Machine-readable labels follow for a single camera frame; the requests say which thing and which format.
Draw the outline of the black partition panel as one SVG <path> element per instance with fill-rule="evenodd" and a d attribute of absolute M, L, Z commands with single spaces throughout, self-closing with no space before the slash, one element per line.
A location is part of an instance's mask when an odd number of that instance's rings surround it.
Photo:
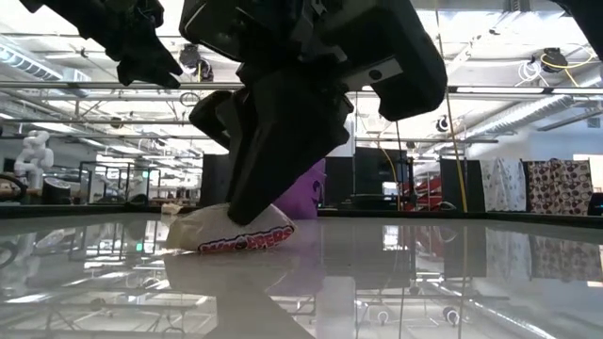
<path fill-rule="evenodd" d="M 469 213 L 484 212 L 484 194 L 482 187 L 481 165 L 479 160 L 461 160 L 461 174 L 464 177 L 466 207 Z M 457 163 L 453 159 L 440 161 L 442 197 L 463 211 L 461 181 Z"/>
<path fill-rule="evenodd" d="M 414 202 L 412 159 L 405 151 L 359 147 L 353 157 L 328 157 L 324 205 L 400 211 Z"/>
<path fill-rule="evenodd" d="M 226 202 L 230 174 L 230 161 L 227 154 L 204 155 L 199 201 L 201 207 Z"/>

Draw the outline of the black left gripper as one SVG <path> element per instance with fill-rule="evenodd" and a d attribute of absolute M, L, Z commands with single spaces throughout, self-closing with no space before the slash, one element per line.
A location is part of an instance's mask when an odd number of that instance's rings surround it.
<path fill-rule="evenodd" d="M 121 61 L 117 73 L 122 85 L 140 81 L 180 88 L 174 76 L 183 70 L 155 33 L 164 22 L 164 8 L 158 0 L 86 1 L 100 7 L 84 20 L 78 33 L 103 46 L 110 59 Z"/>

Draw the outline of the grey metal ceiling rail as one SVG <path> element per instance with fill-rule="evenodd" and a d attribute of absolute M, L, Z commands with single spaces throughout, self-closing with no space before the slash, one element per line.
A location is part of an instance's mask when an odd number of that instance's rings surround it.
<path fill-rule="evenodd" d="M 179 89 L 239 89 L 240 83 L 184 83 Z M 129 86 L 111 82 L 18 82 L 0 81 L 0 89 L 163 89 L 159 85 L 135 82 Z M 449 86 L 449 93 L 510 95 L 603 95 L 603 88 L 476 87 Z"/>

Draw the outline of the white floral patterned cloth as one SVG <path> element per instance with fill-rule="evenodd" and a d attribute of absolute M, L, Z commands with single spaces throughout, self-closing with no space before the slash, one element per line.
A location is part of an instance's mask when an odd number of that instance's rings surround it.
<path fill-rule="evenodd" d="M 487 212 L 525 212 L 527 181 L 518 158 L 481 160 L 484 207 Z"/>

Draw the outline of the white building column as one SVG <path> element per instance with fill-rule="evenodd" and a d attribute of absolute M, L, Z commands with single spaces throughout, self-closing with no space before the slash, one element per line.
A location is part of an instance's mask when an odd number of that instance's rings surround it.
<path fill-rule="evenodd" d="M 346 131 L 349 133 L 349 139 L 342 145 L 333 149 L 328 157 L 353 157 L 355 153 L 355 132 L 356 126 L 354 117 L 346 118 L 344 123 Z"/>

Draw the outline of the black aluminium table frame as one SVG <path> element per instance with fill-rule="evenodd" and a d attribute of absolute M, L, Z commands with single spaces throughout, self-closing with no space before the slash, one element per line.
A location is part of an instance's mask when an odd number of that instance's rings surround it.
<path fill-rule="evenodd" d="M 107 215 L 123 213 L 160 214 L 159 206 L 135 204 L 91 204 L 91 205 L 0 205 L 0 219 L 43 218 L 85 215 Z M 548 224 L 580 229 L 603 230 L 603 217 L 545 215 L 515 212 L 407 212 L 376 210 L 333 210 L 319 209 L 323 218 L 439 218 L 439 219 L 483 219 L 510 222 Z"/>

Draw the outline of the grey ventilation duct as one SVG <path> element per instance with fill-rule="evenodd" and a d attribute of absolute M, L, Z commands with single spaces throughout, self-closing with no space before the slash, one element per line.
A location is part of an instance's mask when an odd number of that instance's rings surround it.
<path fill-rule="evenodd" d="M 563 112 L 577 104 L 576 94 L 561 93 L 513 105 L 466 131 L 466 137 L 501 134 Z"/>
<path fill-rule="evenodd" d="M 0 63 L 28 73 L 42 81 L 59 81 L 62 75 L 38 61 L 0 44 Z"/>

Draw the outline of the small purple bucket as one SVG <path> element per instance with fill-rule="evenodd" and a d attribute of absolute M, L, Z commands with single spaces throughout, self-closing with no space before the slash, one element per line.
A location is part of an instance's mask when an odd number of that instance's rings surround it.
<path fill-rule="evenodd" d="M 319 160 L 273 204 L 291 219 L 316 219 L 326 179 L 325 168 L 326 160 Z"/>

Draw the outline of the dark dotted patterned cloth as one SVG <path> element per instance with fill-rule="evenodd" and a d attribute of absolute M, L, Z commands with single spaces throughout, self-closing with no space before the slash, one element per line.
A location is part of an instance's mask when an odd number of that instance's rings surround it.
<path fill-rule="evenodd" d="M 588 161 L 528 162 L 528 204 L 535 214 L 586 216 L 594 193 Z"/>

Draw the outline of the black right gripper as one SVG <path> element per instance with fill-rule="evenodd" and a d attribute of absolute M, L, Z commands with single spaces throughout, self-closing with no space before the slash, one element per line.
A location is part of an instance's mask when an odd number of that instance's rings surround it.
<path fill-rule="evenodd" d="M 358 80 L 342 43 L 327 40 L 348 1 L 184 0 L 183 38 L 239 64 L 243 88 L 212 92 L 188 118 L 231 153 L 227 215 L 239 225 L 350 138 L 345 93 Z"/>

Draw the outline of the red machine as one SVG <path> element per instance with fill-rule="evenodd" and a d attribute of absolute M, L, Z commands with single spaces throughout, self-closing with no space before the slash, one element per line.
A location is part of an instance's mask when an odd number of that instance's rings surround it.
<path fill-rule="evenodd" d="M 443 201 L 442 180 L 439 174 L 421 175 L 416 179 L 412 207 L 416 211 L 435 211 Z"/>

